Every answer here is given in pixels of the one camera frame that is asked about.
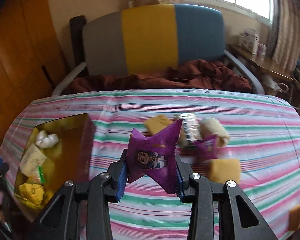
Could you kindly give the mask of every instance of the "yellow panel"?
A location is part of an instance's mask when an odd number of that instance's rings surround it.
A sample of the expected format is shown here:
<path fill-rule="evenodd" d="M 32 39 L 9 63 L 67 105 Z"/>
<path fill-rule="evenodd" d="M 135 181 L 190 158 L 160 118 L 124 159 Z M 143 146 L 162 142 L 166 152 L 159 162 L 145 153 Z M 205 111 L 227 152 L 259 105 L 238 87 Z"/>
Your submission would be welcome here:
<path fill-rule="evenodd" d="M 178 64 L 177 24 L 173 4 L 123 10 L 122 33 L 130 74 L 154 73 Z"/>

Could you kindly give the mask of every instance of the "green stripe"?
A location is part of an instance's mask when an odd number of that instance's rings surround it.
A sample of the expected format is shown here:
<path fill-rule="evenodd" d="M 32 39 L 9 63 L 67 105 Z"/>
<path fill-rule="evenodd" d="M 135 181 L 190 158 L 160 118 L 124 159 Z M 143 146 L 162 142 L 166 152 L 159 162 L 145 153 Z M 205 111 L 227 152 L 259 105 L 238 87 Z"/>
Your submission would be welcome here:
<path fill-rule="evenodd" d="M 271 182 L 265 186 L 258 186 L 253 189 L 246 190 L 244 192 L 248 197 L 252 196 L 252 195 L 257 195 L 257 194 L 260 194 L 262 191 L 269 190 L 272 187 L 277 187 L 280 184 L 285 183 L 290 179 L 294 179 L 296 176 L 299 176 L 299 175 L 300 175 L 300 170 L 297 170 L 297 171 L 293 172 L 292 174 L 286 176 L 285 178 L 279 179 L 275 182 Z"/>
<path fill-rule="evenodd" d="M 52 118 L 23 118 L 23 121 L 51 121 L 53 120 Z M 138 122 L 125 122 L 125 121 L 113 121 L 113 122 L 104 122 L 104 121 L 100 121 L 100 120 L 96 120 L 93 121 L 93 123 L 97 126 L 103 127 L 103 128 L 111 128 L 114 126 L 117 127 L 125 127 L 125 128 L 129 128 L 129 129 L 144 129 L 145 126 L 143 123 L 138 123 Z M 251 131 L 255 131 L 255 130 L 300 130 L 300 125 L 292 125 L 292 126 L 251 126 L 251 125 L 247 125 L 247 126 L 240 126 L 240 125 L 224 125 L 223 127 L 226 128 L 226 130 L 228 131 L 236 131 L 236 130 L 251 130 Z"/>
<path fill-rule="evenodd" d="M 291 135 L 291 136 L 278 136 L 278 137 L 271 137 L 271 138 L 255 138 L 255 139 L 247 139 L 247 138 L 231 138 L 229 145 L 241 145 L 241 144 L 253 144 L 253 143 L 265 143 L 265 142 L 280 142 L 280 141 L 289 141 L 291 139 L 300 139 L 300 134 L 298 135 Z"/>
<path fill-rule="evenodd" d="M 274 200 L 272 200 L 272 201 L 269 201 L 269 202 L 267 202 L 267 203 L 265 203 L 265 204 L 263 204 L 263 205 L 258 205 L 258 204 L 256 204 L 255 206 L 256 206 L 256 208 L 257 208 L 258 210 L 265 209 L 266 207 L 271 206 L 271 205 L 273 205 L 273 204 L 279 202 L 280 200 L 283 200 L 283 199 L 286 198 L 288 195 L 290 195 L 291 193 L 295 192 L 295 191 L 298 190 L 298 189 L 300 189 L 300 184 L 298 184 L 296 187 L 293 187 L 292 189 L 290 189 L 289 191 L 287 191 L 286 194 L 276 197 L 276 198 L 275 198 Z"/>
<path fill-rule="evenodd" d="M 159 228 L 175 228 L 175 227 L 189 227 L 189 220 L 151 220 L 151 219 L 134 219 L 129 214 L 128 216 L 121 216 L 117 214 L 110 214 L 110 218 L 133 224 L 133 225 L 139 225 L 139 226 L 147 226 L 147 227 L 159 227 Z"/>
<path fill-rule="evenodd" d="M 235 130 L 300 130 L 300 125 L 295 125 L 295 126 L 253 126 L 253 125 L 247 125 L 247 126 L 236 126 L 236 125 L 223 125 L 224 128 L 228 131 L 235 131 Z"/>
<path fill-rule="evenodd" d="M 145 128 L 145 125 L 143 123 L 137 123 L 137 122 L 134 122 L 134 123 L 130 123 L 130 122 L 122 122 L 122 121 L 113 121 L 113 122 L 103 122 L 103 121 L 93 121 L 93 123 L 97 126 L 101 126 L 101 127 L 104 127 L 104 128 L 111 128 L 113 126 L 118 126 L 118 127 L 127 127 L 129 129 L 133 129 L 133 128 L 136 128 L 136 129 L 140 129 L 140 128 Z"/>
<path fill-rule="evenodd" d="M 240 96 L 240 93 L 237 94 L 210 94 L 207 91 L 202 91 L 202 92 L 181 92 L 181 91 L 169 91 L 169 92 L 154 92 L 154 91 L 143 91 L 143 90 L 138 90 L 138 91 L 116 91 L 116 92 L 96 92 L 96 93 L 82 93 L 82 94 L 76 94 L 76 95 L 69 95 L 69 96 L 64 96 L 61 100 L 66 100 L 66 99 L 72 99 L 72 98 L 89 98 L 89 97 L 96 97 L 96 96 L 189 96 L 189 97 L 209 97 L 209 98 L 225 98 L 225 99 L 238 99 L 238 100 L 245 100 L 245 101 L 253 101 L 253 102 L 260 102 L 260 103 L 268 103 L 271 105 L 282 105 L 282 106 L 287 106 L 280 101 L 273 102 L 270 100 L 267 96 L 255 96 L 253 98 L 251 97 L 242 97 Z M 40 103 L 46 103 L 46 102 L 53 102 L 60 100 L 60 98 L 49 98 L 48 100 L 36 100 L 32 102 L 30 105 L 36 105 Z"/>
<path fill-rule="evenodd" d="M 190 203 L 183 204 L 179 199 L 153 199 L 123 195 L 121 201 L 133 202 L 146 206 L 190 206 Z"/>
<path fill-rule="evenodd" d="M 34 128 L 34 125 L 27 125 L 27 124 L 24 124 L 24 123 L 18 123 L 17 124 L 18 126 L 24 126 L 24 127 L 27 127 L 27 128 Z"/>
<path fill-rule="evenodd" d="M 96 134 L 94 137 L 95 140 L 99 141 L 117 141 L 117 142 L 129 142 L 129 136 L 113 136 L 110 134 Z M 280 142 L 280 141 L 289 141 L 291 139 L 300 139 L 300 135 L 296 136 L 280 136 L 280 137 L 273 137 L 273 138 L 256 138 L 256 139 L 247 139 L 247 138 L 240 138 L 234 139 L 231 138 L 229 145 L 242 145 L 242 144 L 254 144 L 254 143 L 266 143 L 266 142 Z"/>

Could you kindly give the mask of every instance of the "purple wrapper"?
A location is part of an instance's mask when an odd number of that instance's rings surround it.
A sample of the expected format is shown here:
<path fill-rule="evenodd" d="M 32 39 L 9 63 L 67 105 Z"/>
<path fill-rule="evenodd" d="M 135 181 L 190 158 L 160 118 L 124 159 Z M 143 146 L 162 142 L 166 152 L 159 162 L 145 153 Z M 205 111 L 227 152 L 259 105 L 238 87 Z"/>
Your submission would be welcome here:
<path fill-rule="evenodd" d="M 213 134 L 203 141 L 194 141 L 194 146 L 198 149 L 199 159 L 212 160 L 216 159 L 217 135 Z"/>
<path fill-rule="evenodd" d="M 168 194 L 177 191 L 175 150 L 182 120 L 177 120 L 151 137 L 135 128 L 130 134 L 127 150 L 128 183 L 148 175 Z"/>

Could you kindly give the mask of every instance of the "gray panel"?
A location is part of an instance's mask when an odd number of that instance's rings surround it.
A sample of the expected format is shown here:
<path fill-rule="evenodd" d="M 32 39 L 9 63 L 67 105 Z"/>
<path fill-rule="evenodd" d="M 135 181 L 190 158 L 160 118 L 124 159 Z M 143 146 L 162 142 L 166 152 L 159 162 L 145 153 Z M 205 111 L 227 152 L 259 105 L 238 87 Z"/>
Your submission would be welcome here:
<path fill-rule="evenodd" d="M 83 48 L 90 75 L 127 75 L 121 12 L 95 19 L 83 27 Z"/>

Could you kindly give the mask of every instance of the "wooden wardrobe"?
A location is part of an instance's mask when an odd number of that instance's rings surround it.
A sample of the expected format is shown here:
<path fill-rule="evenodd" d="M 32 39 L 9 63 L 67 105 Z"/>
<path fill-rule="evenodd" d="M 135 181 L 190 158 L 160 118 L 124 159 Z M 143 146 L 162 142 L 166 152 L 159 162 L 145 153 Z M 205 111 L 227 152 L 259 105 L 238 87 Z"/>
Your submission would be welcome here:
<path fill-rule="evenodd" d="M 20 112 L 66 75 L 48 0 L 7 0 L 0 11 L 0 146 Z"/>

